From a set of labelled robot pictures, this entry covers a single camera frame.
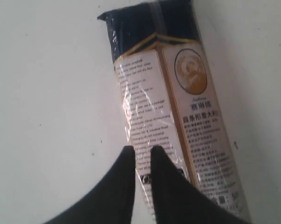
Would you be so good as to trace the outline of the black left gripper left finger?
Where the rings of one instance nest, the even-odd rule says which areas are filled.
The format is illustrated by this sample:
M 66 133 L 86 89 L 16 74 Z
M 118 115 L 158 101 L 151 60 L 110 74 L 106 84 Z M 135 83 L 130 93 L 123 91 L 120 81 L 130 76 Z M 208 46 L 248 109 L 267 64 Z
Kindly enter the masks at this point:
M 124 146 L 100 182 L 48 224 L 130 224 L 135 200 L 135 151 Z

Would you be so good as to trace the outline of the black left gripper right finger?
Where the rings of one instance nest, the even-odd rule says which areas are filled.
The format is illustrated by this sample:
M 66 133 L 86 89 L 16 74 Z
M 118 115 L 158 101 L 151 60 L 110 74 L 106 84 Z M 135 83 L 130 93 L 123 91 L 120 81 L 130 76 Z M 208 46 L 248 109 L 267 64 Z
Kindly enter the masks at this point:
M 161 146 L 151 149 L 151 189 L 158 224 L 241 224 L 192 186 Z

